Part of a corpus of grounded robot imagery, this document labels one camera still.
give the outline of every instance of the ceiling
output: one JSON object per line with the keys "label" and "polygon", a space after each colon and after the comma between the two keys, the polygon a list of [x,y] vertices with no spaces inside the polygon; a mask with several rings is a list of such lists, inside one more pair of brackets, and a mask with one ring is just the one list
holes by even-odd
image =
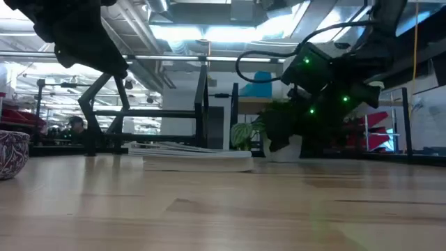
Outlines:
{"label": "ceiling", "polygon": [[[420,0],[420,20],[435,13],[443,1]],[[364,0],[290,0],[288,8],[280,11],[265,11],[272,0],[173,0],[164,13],[148,11],[147,1],[118,0],[110,7],[102,7],[102,25],[123,54],[183,54],[213,56],[238,56],[247,50],[292,52],[295,46],[309,33],[340,22],[366,20],[367,11],[373,1]],[[33,31],[33,23],[20,12],[12,11],[0,1],[0,50],[53,52]],[[403,33],[415,25],[415,3],[407,5],[397,33]],[[323,50],[332,55],[343,53],[335,49],[334,42],[353,44],[363,32],[361,27],[337,29],[322,33],[312,39]],[[208,39],[209,47],[196,42]],[[46,77],[49,82],[60,83],[75,80],[92,84],[100,73],[85,66],[65,69],[56,62],[29,61],[8,62],[14,67],[18,93],[36,93],[36,79]],[[277,72],[276,65],[246,63],[245,71],[257,70]],[[187,62],[138,61],[130,65],[130,78],[135,82],[132,105],[147,105],[157,109],[162,105],[160,93],[166,88],[192,89],[197,80],[199,64]],[[233,62],[212,63],[210,76],[217,80],[213,92],[226,91],[233,82],[243,81],[233,73]],[[45,92],[77,94],[86,87],[74,91],[46,88]],[[115,83],[107,83],[99,94],[115,94]],[[20,94],[20,97],[31,97]],[[154,104],[146,102],[155,97]],[[72,105],[76,109],[77,96],[45,96],[50,105]],[[98,105],[110,108],[120,105],[117,97],[101,97]],[[55,116],[64,121],[69,114]]]}

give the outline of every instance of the red object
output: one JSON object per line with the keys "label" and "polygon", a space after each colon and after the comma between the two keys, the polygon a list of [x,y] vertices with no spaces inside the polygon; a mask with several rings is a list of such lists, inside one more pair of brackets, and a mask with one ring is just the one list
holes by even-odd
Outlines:
{"label": "red object", "polygon": [[0,125],[33,128],[36,120],[38,121],[38,129],[41,131],[47,125],[44,120],[38,118],[35,114],[20,112],[15,107],[5,105],[1,111]]}
{"label": "red object", "polygon": [[[374,126],[378,125],[388,116],[389,114],[387,112],[377,112],[375,114],[367,115],[369,132],[387,133],[385,127],[374,128]],[[348,136],[347,139],[347,148],[355,148],[357,144],[357,136],[360,135],[359,144],[364,150],[367,149],[367,141],[365,139],[365,117],[358,119],[357,125],[355,125],[353,122],[346,123],[344,128],[352,130],[352,133]],[[388,140],[390,140],[390,137],[388,135],[369,135],[369,151],[376,149]]]}

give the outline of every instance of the stack of paper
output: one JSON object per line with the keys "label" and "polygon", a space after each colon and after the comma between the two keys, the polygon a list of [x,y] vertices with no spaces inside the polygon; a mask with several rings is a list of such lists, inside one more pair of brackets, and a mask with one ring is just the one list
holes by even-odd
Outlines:
{"label": "stack of paper", "polygon": [[143,156],[145,170],[246,172],[254,168],[250,151],[225,151],[163,142],[131,143],[129,155]]}

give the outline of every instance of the black metal stand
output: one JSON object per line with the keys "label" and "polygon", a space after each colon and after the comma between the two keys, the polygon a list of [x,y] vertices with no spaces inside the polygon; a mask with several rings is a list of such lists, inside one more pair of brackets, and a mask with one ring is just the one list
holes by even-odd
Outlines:
{"label": "black metal stand", "polygon": [[37,94],[37,107],[36,107],[36,122],[34,123],[34,136],[33,136],[33,144],[34,146],[39,145],[40,132],[39,132],[39,118],[40,118],[40,103],[42,102],[42,90],[45,87],[45,80],[39,79],[37,80],[37,86],[39,87],[39,91]]}
{"label": "black metal stand", "polygon": [[[91,102],[98,91],[100,91],[101,88],[109,81],[110,77],[112,76],[108,74],[102,74],[78,100],[81,110],[84,113],[84,116],[89,125],[89,135],[91,136],[91,138],[85,146],[88,155],[95,155],[95,143],[98,140],[102,140],[104,138],[113,140],[113,152],[116,154],[122,153],[121,145],[123,140],[153,142],[172,141],[194,144],[200,147],[207,146],[209,99],[208,69],[206,66],[201,67],[199,83],[194,99],[194,111],[131,109],[127,94],[125,93],[123,80],[118,77],[114,77],[119,97],[122,102],[122,109],[120,111],[95,112],[93,111]],[[102,133],[96,116],[115,116],[115,119],[111,123],[106,133]],[[123,120],[126,116],[195,119],[197,122],[195,136],[123,134]]]}
{"label": "black metal stand", "polygon": [[409,116],[409,99],[407,95],[407,88],[403,87],[403,115],[404,115],[404,130],[406,131],[406,148],[407,148],[407,162],[411,163],[413,158],[412,150],[412,133],[410,130],[410,116]]}
{"label": "black metal stand", "polygon": [[[231,95],[231,120],[229,122],[229,129],[238,123],[238,83],[232,85]],[[235,148],[229,143],[229,148],[235,150]]]}

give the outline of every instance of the wooden floor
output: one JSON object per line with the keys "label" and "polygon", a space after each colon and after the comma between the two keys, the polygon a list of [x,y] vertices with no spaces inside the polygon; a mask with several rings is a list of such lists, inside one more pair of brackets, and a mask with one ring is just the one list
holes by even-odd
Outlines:
{"label": "wooden floor", "polygon": [[130,156],[30,159],[0,182],[0,250],[446,250],[446,169],[258,166],[150,172]]}

